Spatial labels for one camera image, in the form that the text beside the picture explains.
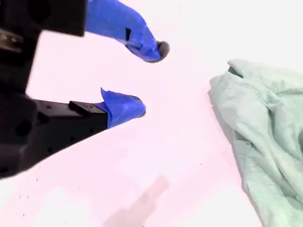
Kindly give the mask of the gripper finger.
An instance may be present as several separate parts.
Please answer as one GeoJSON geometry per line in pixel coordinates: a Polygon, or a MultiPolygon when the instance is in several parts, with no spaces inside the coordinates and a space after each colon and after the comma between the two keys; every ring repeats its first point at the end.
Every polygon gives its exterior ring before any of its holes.
{"type": "Polygon", "coordinates": [[[101,103],[37,100],[37,119],[22,166],[32,167],[77,142],[146,113],[145,105],[136,96],[103,89],[101,95],[101,103]]]}
{"type": "Polygon", "coordinates": [[[89,0],[86,31],[117,40],[149,63],[163,60],[170,51],[167,42],[155,39],[138,12],[118,0],[89,0]]]}

